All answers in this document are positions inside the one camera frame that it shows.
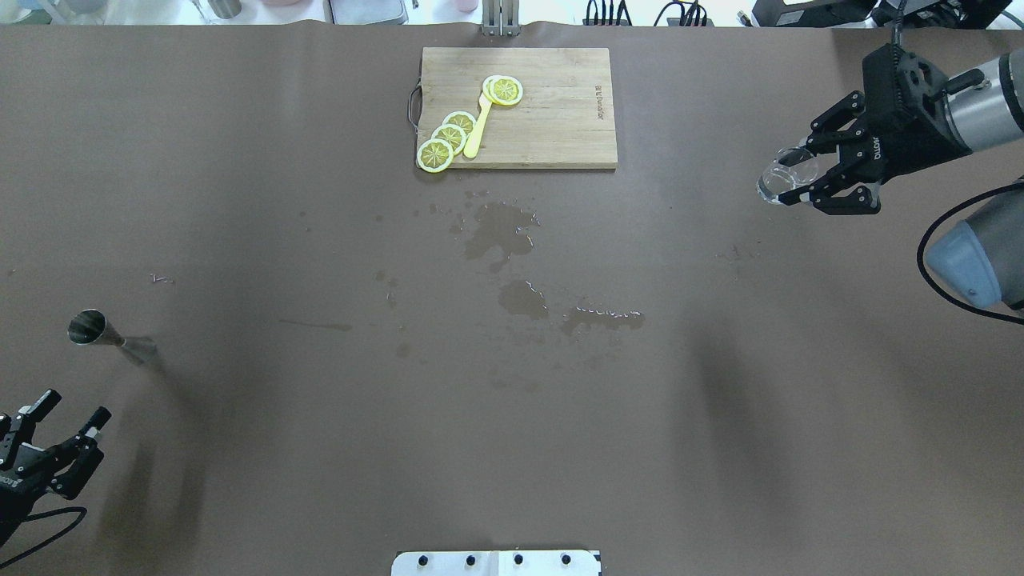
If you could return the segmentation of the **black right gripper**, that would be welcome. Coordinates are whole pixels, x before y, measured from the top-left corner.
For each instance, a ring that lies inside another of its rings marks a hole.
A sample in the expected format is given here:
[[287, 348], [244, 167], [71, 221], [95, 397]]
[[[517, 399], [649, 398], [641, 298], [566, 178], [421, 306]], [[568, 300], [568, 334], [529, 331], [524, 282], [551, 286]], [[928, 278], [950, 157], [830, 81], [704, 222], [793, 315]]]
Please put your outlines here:
[[852, 91], [811, 122], [803, 146], [847, 160], [800, 189], [800, 200], [827, 215], [873, 215], [880, 186], [972, 153], [948, 114], [947, 76], [894, 44], [862, 61], [864, 93]]

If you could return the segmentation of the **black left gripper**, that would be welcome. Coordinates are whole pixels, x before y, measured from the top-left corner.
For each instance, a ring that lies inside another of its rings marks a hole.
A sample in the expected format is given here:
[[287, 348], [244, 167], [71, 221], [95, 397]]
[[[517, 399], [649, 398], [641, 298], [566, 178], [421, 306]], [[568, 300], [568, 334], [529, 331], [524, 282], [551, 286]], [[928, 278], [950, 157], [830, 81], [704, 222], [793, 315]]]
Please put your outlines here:
[[14, 414], [1, 414], [2, 547], [32, 513], [37, 500], [51, 491], [65, 500], [76, 499], [105, 458], [98, 436], [112, 417], [106, 407], [96, 408], [80, 431], [58, 446], [55, 464], [44, 449], [22, 446], [61, 400], [58, 390], [47, 389], [34, 404]]

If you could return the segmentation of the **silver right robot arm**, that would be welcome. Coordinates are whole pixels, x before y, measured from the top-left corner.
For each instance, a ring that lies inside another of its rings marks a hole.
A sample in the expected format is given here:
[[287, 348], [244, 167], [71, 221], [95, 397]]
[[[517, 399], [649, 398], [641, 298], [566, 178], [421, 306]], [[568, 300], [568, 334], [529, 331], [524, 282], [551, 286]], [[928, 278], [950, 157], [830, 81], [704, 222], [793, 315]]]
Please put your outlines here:
[[[868, 215], [882, 186], [1022, 146], [1022, 51], [957, 74], [896, 42], [861, 61], [862, 87], [815, 118], [801, 147], [834, 154], [822, 175], [778, 194], [830, 215]], [[948, 208], [918, 241], [918, 272], [948, 302], [1022, 323], [1022, 180]]]

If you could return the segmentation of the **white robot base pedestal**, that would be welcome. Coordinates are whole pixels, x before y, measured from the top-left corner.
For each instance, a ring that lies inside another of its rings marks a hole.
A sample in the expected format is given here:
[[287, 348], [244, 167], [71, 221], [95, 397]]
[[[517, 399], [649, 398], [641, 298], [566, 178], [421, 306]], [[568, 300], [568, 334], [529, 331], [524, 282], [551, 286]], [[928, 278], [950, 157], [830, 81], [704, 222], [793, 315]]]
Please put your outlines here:
[[602, 575], [591, 550], [426, 550], [395, 557], [391, 575]]

